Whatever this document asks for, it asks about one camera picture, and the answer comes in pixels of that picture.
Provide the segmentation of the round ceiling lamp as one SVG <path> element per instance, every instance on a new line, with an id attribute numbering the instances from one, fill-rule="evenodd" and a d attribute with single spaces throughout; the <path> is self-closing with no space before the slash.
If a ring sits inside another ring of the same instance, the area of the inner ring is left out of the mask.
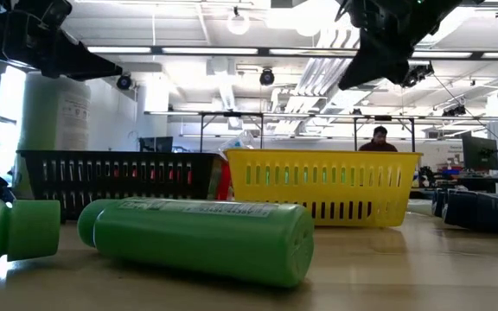
<path id="1" fill-rule="evenodd" d="M 250 18 L 243 12 L 231 12 L 227 18 L 227 29 L 234 35 L 244 35 L 250 28 Z"/>

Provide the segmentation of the dark blue toothpaste tube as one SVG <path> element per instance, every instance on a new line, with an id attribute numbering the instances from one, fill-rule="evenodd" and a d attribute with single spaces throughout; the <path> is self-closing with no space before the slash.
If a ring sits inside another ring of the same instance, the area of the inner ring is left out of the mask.
<path id="1" fill-rule="evenodd" d="M 498 233 L 498 194 L 450 191 L 441 218 L 447 225 Z"/>
<path id="2" fill-rule="evenodd" d="M 431 202 L 431 213 L 433 216 L 442 218 L 447 194 L 447 190 L 443 188 L 438 188 L 434 191 Z"/>

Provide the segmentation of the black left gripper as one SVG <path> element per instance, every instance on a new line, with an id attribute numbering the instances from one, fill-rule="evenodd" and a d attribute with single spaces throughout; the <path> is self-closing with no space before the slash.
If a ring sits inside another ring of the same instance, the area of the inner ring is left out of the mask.
<path id="1" fill-rule="evenodd" d="M 35 68 L 47 77 L 74 80 L 121 74 L 121 66 L 61 33 L 71 13 L 68 0 L 0 0 L 0 61 Z M 61 71 L 58 58 L 65 64 Z"/>

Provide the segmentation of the black overhead light bar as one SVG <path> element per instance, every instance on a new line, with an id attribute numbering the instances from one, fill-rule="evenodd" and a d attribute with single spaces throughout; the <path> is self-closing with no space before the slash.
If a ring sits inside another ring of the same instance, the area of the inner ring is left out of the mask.
<path id="1" fill-rule="evenodd" d="M 261 56 L 295 58 L 353 58 L 355 48 L 236 48 L 236 47 L 163 47 L 163 46 L 93 46 L 95 54 L 151 54 L 172 56 Z M 498 51 L 456 51 L 426 49 L 410 54 L 412 60 L 491 60 L 498 61 Z"/>

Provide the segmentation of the black plastic basket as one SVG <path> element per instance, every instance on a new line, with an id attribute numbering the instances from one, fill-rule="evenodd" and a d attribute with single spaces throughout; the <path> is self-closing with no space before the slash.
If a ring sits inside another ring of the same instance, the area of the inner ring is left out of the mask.
<path id="1" fill-rule="evenodd" d="M 61 222 L 99 199 L 217 200 L 222 156 L 212 153 L 22 150 L 37 200 L 58 200 Z"/>

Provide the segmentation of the yellow plastic basket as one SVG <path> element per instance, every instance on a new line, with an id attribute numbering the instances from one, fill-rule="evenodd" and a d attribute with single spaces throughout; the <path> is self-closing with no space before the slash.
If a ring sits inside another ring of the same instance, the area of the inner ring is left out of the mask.
<path id="1" fill-rule="evenodd" d="M 237 201 L 295 203 L 317 226 L 402 225 L 419 153 L 303 149 L 226 152 Z"/>

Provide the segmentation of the black workstation frame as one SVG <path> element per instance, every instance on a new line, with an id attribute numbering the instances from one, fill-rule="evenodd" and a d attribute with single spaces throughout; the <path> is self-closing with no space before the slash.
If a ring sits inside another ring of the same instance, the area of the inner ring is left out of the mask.
<path id="1" fill-rule="evenodd" d="M 265 121 L 265 116 L 263 112 L 246 112 L 246 111 L 197 111 L 195 115 L 199 116 L 201 118 L 201 124 L 200 124 L 200 140 L 199 140 L 199 152 L 203 152 L 203 132 L 205 127 L 209 124 L 212 123 L 212 121 L 220 116 L 220 117 L 259 117 L 260 118 L 260 124 L 257 124 L 257 127 L 260 129 L 260 136 L 259 136 L 259 147 L 262 149 L 264 148 L 264 121 Z M 212 120 L 210 120 L 208 123 L 205 123 L 205 117 L 206 116 L 212 116 Z"/>
<path id="2" fill-rule="evenodd" d="M 357 149 L 358 130 L 361 128 L 359 122 L 363 120 L 362 125 L 369 121 L 375 122 L 394 122 L 397 121 L 401 126 L 411 134 L 412 152 L 416 151 L 416 120 L 417 117 L 391 116 L 391 115 L 353 115 L 353 138 L 354 149 Z"/>

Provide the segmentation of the person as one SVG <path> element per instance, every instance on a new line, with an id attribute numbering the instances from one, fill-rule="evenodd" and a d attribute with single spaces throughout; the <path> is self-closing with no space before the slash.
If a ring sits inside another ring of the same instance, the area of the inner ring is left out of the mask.
<path id="1" fill-rule="evenodd" d="M 376 151 L 376 152 L 397 152 L 396 147 L 386 141 L 387 129 L 384 126 L 378 126 L 373 130 L 373 137 L 369 143 L 361 145 L 359 151 Z"/>

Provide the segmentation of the green wipes canister white lid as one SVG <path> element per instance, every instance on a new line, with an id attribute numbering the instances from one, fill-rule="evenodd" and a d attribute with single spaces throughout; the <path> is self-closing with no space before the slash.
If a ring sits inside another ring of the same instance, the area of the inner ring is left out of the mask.
<path id="1" fill-rule="evenodd" d="M 91 90 L 84 82 L 28 73 L 17 149 L 86 150 L 90 102 Z"/>

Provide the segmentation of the dark background desk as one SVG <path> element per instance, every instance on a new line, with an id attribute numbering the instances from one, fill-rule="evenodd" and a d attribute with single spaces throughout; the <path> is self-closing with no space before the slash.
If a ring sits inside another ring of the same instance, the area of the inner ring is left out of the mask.
<path id="1" fill-rule="evenodd" d="M 449 177 L 449 178 L 437 178 L 438 180 L 447 180 L 447 181 L 456 181 L 458 183 L 464 182 L 490 182 L 490 183 L 498 183 L 498 177 Z"/>

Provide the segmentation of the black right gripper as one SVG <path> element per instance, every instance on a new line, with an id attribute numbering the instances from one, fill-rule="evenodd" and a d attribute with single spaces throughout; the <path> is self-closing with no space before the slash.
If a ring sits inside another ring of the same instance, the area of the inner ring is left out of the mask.
<path id="1" fill-rule="evenodd" d="M 341 90 L 384 78 L 400 84 L 414 51 L 408 27 L 421 0 L 337 0 L 337 19 L 348 14 L 360 47 L 339 80 Z"/>

